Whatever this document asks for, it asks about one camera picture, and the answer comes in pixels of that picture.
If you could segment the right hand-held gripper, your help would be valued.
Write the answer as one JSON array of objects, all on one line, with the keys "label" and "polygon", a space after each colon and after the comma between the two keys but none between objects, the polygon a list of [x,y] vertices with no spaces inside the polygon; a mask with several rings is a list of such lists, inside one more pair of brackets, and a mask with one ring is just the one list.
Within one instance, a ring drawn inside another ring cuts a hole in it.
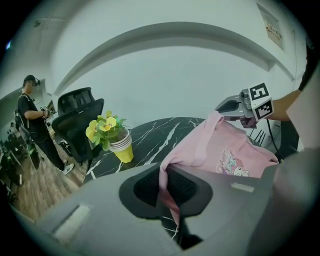
[{"label": "right hand-held gripper", "polygon": [[244,128],[255,129],[257,123],[274,112],[273,100],[265,83],[243,89],[239,95],[225,98],[215,110],[223,116],[242,116]]}]

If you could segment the yellow potted flower plant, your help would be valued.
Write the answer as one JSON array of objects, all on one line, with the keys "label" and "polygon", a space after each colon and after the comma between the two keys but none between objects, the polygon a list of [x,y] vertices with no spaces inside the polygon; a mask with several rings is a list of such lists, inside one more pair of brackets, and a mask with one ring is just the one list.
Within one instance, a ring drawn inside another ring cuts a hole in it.
[{"label": "yellow potted flower plant", "polygon": [[134,159],[134,154],[132,136],[124,122],[124,118],[108,110],[89,123],[85,135],[92,144],[102,146],[103,151],[114,153],[120,162],[127,164]]}]

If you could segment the black office chair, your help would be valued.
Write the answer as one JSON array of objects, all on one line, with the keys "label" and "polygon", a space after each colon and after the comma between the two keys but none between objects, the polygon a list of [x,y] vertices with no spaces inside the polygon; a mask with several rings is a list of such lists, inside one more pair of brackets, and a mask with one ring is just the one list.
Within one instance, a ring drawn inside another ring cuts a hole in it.
[{"label": "black office chair", "polygon": [[90,87],[67,92],[58,99],[58,117],[51,122],[54,139],[80,165],[94,157],[86,129],[102,113],[104,102],[102,98],[94,99]]}]

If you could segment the grey wall electrical panel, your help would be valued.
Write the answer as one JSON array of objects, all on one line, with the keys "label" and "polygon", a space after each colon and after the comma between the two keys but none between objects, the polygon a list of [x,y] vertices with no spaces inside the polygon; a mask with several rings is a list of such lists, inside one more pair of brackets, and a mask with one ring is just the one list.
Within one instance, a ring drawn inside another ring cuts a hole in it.
[{"label": "grey wall electrical panel", "polygon": [[285,43],[279,8],[271,3],[271,0],[256,0],[256,5],[263,19],[267,37],[284,52]]}]

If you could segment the white router black antennas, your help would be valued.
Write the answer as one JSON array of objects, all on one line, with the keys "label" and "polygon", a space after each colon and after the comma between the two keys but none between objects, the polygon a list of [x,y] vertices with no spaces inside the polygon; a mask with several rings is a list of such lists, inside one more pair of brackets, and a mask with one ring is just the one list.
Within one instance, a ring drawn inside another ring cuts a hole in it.
[{"label": "white router black antennas", "polygon": [[267,138],[267,133],[263,129],[253,129],[249,134],[249,140],[254,146],[265,147]]}]

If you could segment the pink sweatshirt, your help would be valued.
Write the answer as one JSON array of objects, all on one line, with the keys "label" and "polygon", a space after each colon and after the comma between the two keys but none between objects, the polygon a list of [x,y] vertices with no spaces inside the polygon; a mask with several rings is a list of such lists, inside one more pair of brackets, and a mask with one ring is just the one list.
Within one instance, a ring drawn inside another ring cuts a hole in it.
[{"label": "pink sweatshirt", "polygon": [[265,168],[278,163],[272,152],[253,145],[244,130],[226,122],[220,113],[214,111],[177,144],[160,164],[160,198],[178,225],[180,211],[168,189],[168,165],[179,164],[223,175],[260,178]]}]

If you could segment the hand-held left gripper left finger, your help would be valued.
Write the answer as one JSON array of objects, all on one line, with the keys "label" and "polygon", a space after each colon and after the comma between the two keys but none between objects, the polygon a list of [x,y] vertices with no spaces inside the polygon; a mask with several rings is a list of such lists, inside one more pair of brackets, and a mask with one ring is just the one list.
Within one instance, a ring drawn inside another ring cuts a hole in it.
[{"label": "hand-held left gripper left finger", "polygon": [[121,203],[121,184],[148,165],[97,178],[51,208],[35,226],[49,256],[177,256],[159,220],[137,218]]}]

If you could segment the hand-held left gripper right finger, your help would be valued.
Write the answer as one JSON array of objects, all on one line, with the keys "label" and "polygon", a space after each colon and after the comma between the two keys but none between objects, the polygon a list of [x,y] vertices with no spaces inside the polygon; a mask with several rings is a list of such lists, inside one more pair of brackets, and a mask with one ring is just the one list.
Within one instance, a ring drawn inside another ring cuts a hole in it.
[{"label": "hand-held left gripper right finger", "polygon": [[273,168],[260,178],[169,165],[168,190],[188,189],[179,207],[177,243],[190,256],[253,256],[252,237],[273,188]]}]

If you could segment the person's black top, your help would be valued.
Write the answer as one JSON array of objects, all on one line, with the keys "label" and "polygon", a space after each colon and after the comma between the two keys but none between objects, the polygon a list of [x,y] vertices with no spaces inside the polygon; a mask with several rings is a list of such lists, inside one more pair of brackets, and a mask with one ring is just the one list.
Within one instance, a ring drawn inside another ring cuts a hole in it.
[{"label": "person's black top", "polygon": [[306,35],[305,41],[306,41],[306,66],[305,66],[304,74],[302,76],[301,83],[298,88],[300,92],[302,92],[303,89],[306,87],[308,81],[312,77],[313,72],[318,64],[314,44],[308,35]]}]

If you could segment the black marble round table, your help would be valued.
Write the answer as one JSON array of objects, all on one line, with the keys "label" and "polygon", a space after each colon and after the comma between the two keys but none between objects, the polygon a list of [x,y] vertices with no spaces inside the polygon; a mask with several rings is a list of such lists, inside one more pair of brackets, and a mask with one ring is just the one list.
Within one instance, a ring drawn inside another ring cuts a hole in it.
[{"label": "black marble round table", "polygon": [[[174,117],[133,128],[130,132],[133,160],[121,163],[114,153],[100,153],[92,176],[85,179],[84,185],[107,175],[149,166],[146,171],[126,179],[120,185],[120,201],[137,218],[159,220],[171,240],[177,241],[179,228],[170,211],[158,200],[159,166],[165,156],[199,123],[197,118]],[[187,188],[181,189],[180,193],[192,197]]]}]

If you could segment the person's right forearm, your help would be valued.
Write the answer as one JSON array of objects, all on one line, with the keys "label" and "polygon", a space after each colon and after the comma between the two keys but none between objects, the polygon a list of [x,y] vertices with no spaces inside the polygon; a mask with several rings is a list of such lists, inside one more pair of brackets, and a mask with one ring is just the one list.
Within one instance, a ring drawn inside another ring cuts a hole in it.
[{"label": "person's right forearm", "polygon": [[288,108],[301,94],[299,89],[292,91],[288,95],[273,101],[273,113],[267,117],[268,120],[286,122],[290,118],[287,115]]}]

